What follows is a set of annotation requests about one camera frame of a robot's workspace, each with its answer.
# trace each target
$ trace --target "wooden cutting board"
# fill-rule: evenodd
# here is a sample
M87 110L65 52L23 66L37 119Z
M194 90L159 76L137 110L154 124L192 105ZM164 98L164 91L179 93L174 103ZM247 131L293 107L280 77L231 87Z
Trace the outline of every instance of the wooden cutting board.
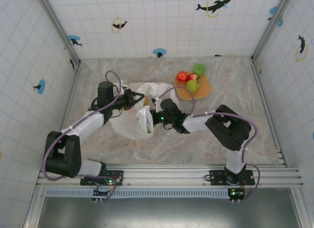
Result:
M197 91L193 93L193 96L195 99L205 98L211 92L211 86L207 80L207 77L205 75L201 75L197 82L201 86L197 89ZM177 77L174 78L174 83L175 83L175 86L184 86L184 87L186 86L186 82L179 82L177 80ZM176 92L180 98L185 99L185 100L192 100L191 95L185 89L178 88L176 89Z

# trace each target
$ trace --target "apple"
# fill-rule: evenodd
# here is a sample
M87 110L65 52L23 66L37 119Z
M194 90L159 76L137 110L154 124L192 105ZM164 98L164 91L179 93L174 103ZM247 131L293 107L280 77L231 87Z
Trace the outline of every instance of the apple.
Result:
M187 79L187 73L186 73L186 72L181 71L181 72L178 73L178 75L177 75L177 80L178 80L179 82L185 82L186 79Z
M189 80L196 80L197 81L198 76L196 74L190 74L187 76L186 81L188 82Z

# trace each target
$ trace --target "floor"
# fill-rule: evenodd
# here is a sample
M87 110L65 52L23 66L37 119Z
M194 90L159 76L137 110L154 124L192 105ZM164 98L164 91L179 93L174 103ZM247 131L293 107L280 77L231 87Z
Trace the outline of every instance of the floor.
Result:
M123 58L84 60L70 108L67 125L81 118L97 97L98 83L105 72L115 71L130 83L167 82L181 71L193 70L197 63L206 67L211 94L196 101L195 114L215 110L225 104L239 115L253 120L258 136L249 145L245 161L276 164L272 135L262 106L249 57ZM188 113L192 103L179 98L179 108ZM110 123L96 130L81 146L83 157L121 164L224 164L226 149L210 131L180 135L158 128L149 140L133 141L114 133Z
M246 202L226 199L46 198L39 228L299 228L288 189L259 189Z

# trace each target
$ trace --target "white tile wall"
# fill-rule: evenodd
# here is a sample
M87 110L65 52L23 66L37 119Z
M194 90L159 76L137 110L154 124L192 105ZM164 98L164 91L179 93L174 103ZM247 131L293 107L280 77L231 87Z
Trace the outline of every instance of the white tile wall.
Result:
M49 0L80 58L252 55L280 0L231 0L209 18L207 0ZM209 6L216 0L210 0ZM117 17L128 21L118 33Z
M21 227L74 71L37 0L0 0L0 24L0 227Z
M287 161L299 167L314 208L314 0L292 0L259 59L261 79ZM304 37L308 53L295 55ZM304 57L306 48L300 56Z

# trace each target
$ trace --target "metal bar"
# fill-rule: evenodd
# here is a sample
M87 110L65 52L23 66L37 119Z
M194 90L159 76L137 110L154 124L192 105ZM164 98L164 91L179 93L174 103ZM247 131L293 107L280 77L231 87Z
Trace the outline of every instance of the metal bar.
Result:
M31 199L23 228L38 227L39 218L44 206L46 196L46 188L36 187Z
M313 228L307 209L304 204L303 196L300 188L291 188L291 194L294 201L295 209L299 217L302 228Z
M39 0L46 15L50 19L53 27L55 28L56 32L58 33L60 39L62 40L62 43L64 44L66 50L68 51L72 62L74 62L77 66L79 66L79 57L76 53L76 51L73 48L73 45L71 44L67 34L65 33L61 23L59 22L56 14L54 13L50 3L48 0Z
M223 167L202 167L194 168L183 166L156 166L155 168L146 166L142 168L117 167L124 171L123 186L119 188L232 188L232 186L211 186L210 182L204 180L204 176L210 170L223 169ZM255 179L258 173L255 168L252 169ZM290 188L303 187L303 181L297 168L260 168L261 181L260 186L264 188ZM62 178L58 181L46 180L42 173L37 181L40 187L80 187L80 178Z
M269 125L269 128L270 128L271 135L272 135L272 137L273 137L275 146L276 146L276 148L277 148L278 150L280 150L280 153L281 153L281 155L282 155L282 160L284 161L284 164L285 164L286 166L288 166L287 161L286 161L286 158L285 158L285 155L284 155L284 153L283 153L283 151L282 151L282 145L281 145L280 140L279 140L278 132L277 132L277 130L276 130L273 117L272 117L272 115L271 115L270 107L269 107L268 101L267 101L267 99L266 99L266 95L265 95L265 92L264 92L264 89L263 89L263 86L262 86L262 82L261 82L260 76L259 76L259 74L258 74L258 70L257 70L257 68L256 68L256 65L253 64L253 63L251 64L251 67L252 67L252 71L253 71L253 74L254 74L254 78L255 78L255 81L256 81L256 84L257 84L259 93L260 93L260 97L261 97L261 100L262 100L262 104L263 104L263 107L264 107L264 111L265 111L265 113L266 113L268 125Z
M268 42L268 40L270 39L276 26L278 25L278 23L282 19L283 13L284 13L285 9L287 8L290 1L291 0L281 0L280 1L278 8L277 8L277 11L275 12L273 17L271 18L270 24L268 25L268 27L267 27L266 31L264 32L256 50L254 51L253 62L255 62L258 59L258 57L261 55L264 47L266 46L266 43Z
M75 72L75 75L74 75L73 80L71 82L71 89L70 89L69 95L67 97L67 102L66 102L67 105L65 106L64 112L62 114L62 121L61 121L61 125L59 128L60 130L63 130L66 127L65 124L66 124L66 121L67 121L68 116L69 116L70 107L71 107L71 104L73 101L73 96L74 96L75 89L76 89L77 84L78 84L80 70L81 70L81 66L78 67L78 70L77 70L77 72Z

